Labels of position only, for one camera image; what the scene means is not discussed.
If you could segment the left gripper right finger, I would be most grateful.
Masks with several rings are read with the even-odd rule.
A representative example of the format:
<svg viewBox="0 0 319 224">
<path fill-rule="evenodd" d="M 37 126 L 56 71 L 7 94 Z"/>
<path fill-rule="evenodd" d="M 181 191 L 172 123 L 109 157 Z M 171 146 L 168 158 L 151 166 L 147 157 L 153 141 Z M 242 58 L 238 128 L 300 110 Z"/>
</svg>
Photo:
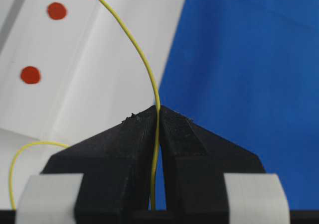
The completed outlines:
<svg viewBox="0 0 319 224">
<path fill-rule="evenodd" d="M 166 208 L 175 224 L 288 224 L 276 174 L 254 153 L 162 107 Z"/>
</svg>

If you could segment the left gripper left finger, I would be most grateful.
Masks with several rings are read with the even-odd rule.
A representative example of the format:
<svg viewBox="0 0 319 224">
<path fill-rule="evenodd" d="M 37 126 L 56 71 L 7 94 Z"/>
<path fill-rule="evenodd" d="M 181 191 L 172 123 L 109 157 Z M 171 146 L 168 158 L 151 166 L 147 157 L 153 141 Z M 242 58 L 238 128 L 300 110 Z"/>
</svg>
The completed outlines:
<svg viewBox="0 0 319 224">
<path fill-rule="evenodd" d="M 148 207 L 156 129 L 150 107 L 53 154 L 29 178 L 18 224 L 129 224 Z"/>
</svg>

